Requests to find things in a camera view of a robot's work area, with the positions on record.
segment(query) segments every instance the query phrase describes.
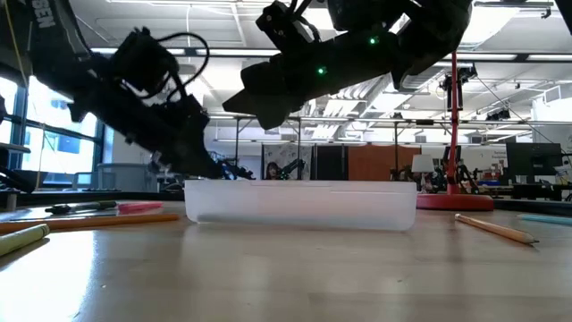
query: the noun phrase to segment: red robot stand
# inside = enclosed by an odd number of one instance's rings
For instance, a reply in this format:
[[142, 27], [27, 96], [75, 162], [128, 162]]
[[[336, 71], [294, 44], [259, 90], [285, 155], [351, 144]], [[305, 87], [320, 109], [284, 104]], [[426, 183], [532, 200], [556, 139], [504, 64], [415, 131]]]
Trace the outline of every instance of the red robot stand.
[[457, 149], [458, 129], [458, 96], [457, 96], [457, 52], [452, 53], [452, 112], [451, 112], [451, 139], [449, 167], [447, 169], [447, 194], [419, 194], [417, 195], [417, 208], [430, 210], [472, 210], [492, 211], [494, 204], [490, 196], [461, 194], [455, 182], [457, 163], [455, 150]]

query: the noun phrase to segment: orange pencil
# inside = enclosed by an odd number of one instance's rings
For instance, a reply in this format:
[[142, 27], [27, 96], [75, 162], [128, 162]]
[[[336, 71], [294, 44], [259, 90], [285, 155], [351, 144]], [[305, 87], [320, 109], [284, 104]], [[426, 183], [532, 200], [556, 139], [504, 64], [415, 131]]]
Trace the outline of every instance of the orange pencil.
[[0, 223], [0, 233], [13, 233], [35, 225], [46, 224], [50, 230], [98, 227], [106, 225], [133, 225], [179, 220], [179, 215], [131, 215], [131, 216], [100, 216], [74, 217], [58, 219], [22, 220]]
[[518, 231], [516, 229], [511, 229], [508, 227], [487, 223], [482, 220], [470, 218], [467, 216], [462, 216], [461, 214], [456, 214], [455, 220], [459, 220], [460, 222], [463, 222], [465, 224], [484, 229], [487, 232], [496, 233], [500, 236], [510, 238], [513, 241], [522, 242], [525, 244], [538, 242], [530, 233], [525, 233]]

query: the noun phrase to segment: teal marker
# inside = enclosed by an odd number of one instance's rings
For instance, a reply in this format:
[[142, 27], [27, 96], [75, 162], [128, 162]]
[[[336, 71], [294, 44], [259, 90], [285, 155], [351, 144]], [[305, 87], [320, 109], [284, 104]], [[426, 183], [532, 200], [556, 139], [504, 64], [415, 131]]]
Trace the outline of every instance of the teal marker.
[[519, 215], [522, 220], [537, 221], [549, 224], [572, 225], [572, 218], [557, 216]]

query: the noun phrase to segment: yellow pencil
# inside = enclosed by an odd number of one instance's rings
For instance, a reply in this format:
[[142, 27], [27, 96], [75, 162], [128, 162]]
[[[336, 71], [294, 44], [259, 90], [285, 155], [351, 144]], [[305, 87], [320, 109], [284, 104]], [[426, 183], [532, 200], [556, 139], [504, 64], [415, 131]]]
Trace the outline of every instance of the yellow pencil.
[[538, 240], [536, 240], [530, 233], [525, 233], [518, 231], [516, 229], [511, 229], [508, 227], [487, 223], [482, 220], [470, 218], [467, 216], [462, 216], [461, 214], [456, 214], [455, 220], [459, 220], [460, 222], [463, 222], [465, 224], [484, 229], [487, 232], [496, 233], [500, 236], [510, 238], [513, 241], [522, 242], [525, 244], [538, 242]]

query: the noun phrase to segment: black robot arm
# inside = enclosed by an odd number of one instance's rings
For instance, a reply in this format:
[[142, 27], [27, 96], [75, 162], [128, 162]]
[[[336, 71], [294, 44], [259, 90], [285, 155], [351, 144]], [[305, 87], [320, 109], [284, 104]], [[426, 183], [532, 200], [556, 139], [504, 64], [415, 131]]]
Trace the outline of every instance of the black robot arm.
[[[154, 160], [174, 172], [213, 178], [223, 175], [203, 142], [209, 118], [186, 93], [175, 57], [160, 45], [171, 38], [192, 36], [204, 43], [208, 53], [205, 40], [192, 33], [155, 39], [143, 28], [134, 30], [111, 57], [105, 57], [89, 50], [68, 0], [1, 4], [2, 76], [25, 85], [33, 69], [49, 88], [73, 98], [68, 107], [74, 122], [93, 113], [129, 143], [154, 152]], [[173, 92], [162, 104], [144, 103], [168, 81], [176, 85], [177, 101], [169, 99]]]
[[[347, 32], [325, 42], [301, 27], [300, 10], [274, 2], [257, 20], [281, 53], [244, 69], [242, 90], [226, 111], [254, 114], [265, 129], [279, 126], [304, 102], [390, 72], [399, 89], [455, 50], [468, 26], [471, 0], [329, 0], [334, 26]], [[405, 13], [399, 34], [391, 25]]]

